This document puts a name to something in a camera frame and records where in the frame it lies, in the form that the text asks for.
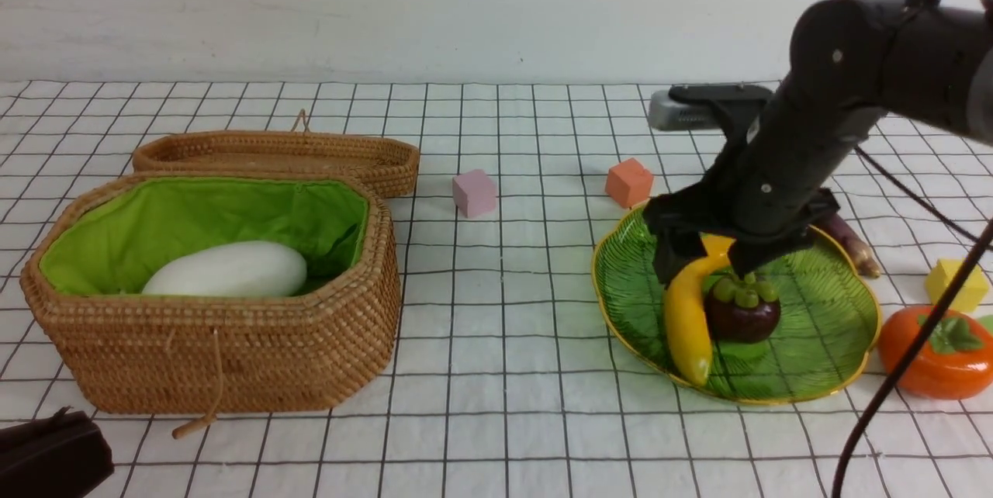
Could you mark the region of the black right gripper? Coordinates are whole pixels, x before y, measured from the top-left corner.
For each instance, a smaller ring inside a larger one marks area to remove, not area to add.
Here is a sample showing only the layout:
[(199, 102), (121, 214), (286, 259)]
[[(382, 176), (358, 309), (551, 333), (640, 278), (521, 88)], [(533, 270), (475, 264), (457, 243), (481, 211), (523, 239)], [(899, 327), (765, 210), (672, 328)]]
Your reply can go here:
[(815, 222), (838, 211), (838, 202), (826, 188), (802, 201), (769, 186), (735, 196), (710, 186), (691, 186), (650, 199), (642, 218), (656, 238), (656, 278), (669, 285), (692, 261), (706, 257), (706, 235), (731, 239), (727, 257), (732, 271), (742, 276), (811, 247)]

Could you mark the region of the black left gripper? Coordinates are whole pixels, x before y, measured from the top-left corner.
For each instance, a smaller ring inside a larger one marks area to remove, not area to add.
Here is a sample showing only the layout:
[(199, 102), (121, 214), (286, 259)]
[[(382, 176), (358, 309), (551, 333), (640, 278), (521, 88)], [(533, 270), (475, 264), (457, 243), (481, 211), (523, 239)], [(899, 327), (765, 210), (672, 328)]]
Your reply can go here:
[(114, 470), (111, 448), (85, 412), (63, 407), (1, 431), (2, 497), (85, 497)]

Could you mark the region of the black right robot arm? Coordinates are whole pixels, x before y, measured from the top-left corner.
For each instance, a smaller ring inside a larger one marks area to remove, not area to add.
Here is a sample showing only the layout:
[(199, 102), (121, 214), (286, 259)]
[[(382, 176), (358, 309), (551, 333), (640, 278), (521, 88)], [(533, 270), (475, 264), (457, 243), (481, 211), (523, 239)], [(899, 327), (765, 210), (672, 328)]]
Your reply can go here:
[(932, 0), (824, 0), (799, 17), (791, 70), (760, 110), (747, 89), (676, 87), (702, 105), (726, 141), (701, 180), (656, 196), (642, 218), (656, 239), (653, 268), (667, 285), (706, 255), (703, 235), (730, 237), (744, 275), (810, 247), (810, 226), (837, 211), (824, 187), (887, 114), (991, 142), (990, 11)]

